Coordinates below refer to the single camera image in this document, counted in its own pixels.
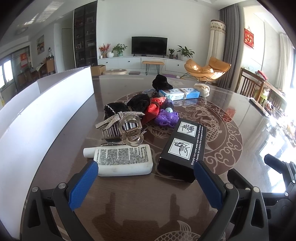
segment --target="blue gripper pad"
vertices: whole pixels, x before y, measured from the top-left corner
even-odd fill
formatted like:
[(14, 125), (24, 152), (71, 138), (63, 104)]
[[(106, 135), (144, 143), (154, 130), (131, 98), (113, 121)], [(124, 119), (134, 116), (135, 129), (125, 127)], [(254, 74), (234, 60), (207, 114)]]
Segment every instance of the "blue gripper pad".
[(193, 166), (193, 172), (211, 207), (218, 210), (221, 209), (223, 206), (222, 193), (220, 192), (212, 178), (209, 176), (207, 171), (199, 162), (196, 162)]
[(72, 211), (74, 211), (75, 208), (79, 208), (81, 206), (86, 194), (96, 179), (98, 172), (98, 164), (93, 161), (89, 168), (84, 172), (80, 180), (77, 182), (75, 187), (71, 190), (68, 203)]

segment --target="black box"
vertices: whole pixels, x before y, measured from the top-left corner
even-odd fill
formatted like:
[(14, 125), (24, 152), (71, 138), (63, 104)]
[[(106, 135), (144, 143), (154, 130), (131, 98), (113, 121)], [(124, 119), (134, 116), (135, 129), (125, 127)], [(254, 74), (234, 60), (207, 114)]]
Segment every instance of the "black box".
[(157, 170), (192, 183), (193, 165), (203, 161), (207, 128), (199, 123), (179, 118), (163, 149)]

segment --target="ceiling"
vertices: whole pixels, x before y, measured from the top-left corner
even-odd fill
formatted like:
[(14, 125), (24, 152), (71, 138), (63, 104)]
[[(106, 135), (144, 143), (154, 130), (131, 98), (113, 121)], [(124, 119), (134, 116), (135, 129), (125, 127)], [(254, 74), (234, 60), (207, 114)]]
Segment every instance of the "ceiling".
[[(65, 14), (73, 9), (93, 0), (34, 0), (9, 26), (0, 41), (0, 53), (7, 51), (23, 42), (29, 41), (32, 36), (37, 34), (48, 24), (62, 18)], [(217, 10), (243, 0), (185, 0), (206, 5)], [(27, 26), (28, 29), (20, 35), (15, 32), (20, 28)]]
[(260, 18), (262, 21), (266, 21), (276, 32), (278, 33), (285, 33), (285, 30), (276, 20), (276, 18), (268, 12), (263, 6), (253, 6), (254, 7), (254, 14)]

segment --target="bottle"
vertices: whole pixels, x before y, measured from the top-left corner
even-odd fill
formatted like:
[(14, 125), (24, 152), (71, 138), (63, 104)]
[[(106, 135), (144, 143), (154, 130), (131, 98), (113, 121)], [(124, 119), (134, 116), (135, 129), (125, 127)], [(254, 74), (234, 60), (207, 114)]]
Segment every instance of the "bottle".
[(51, 48), (49, 47), (48, 48), (48, 57), (51, 57), (52, 56), (52, 50), (51, 50)]

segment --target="round cushion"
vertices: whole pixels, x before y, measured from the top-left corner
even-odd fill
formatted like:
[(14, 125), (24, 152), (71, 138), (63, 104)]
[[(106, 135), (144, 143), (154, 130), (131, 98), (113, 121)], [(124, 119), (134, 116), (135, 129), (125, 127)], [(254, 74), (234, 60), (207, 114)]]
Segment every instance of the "round cushion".
[(110, 69), (103, 72), (103, 75), (117, 75), (117, 74), (127, 74), (126, 69)]

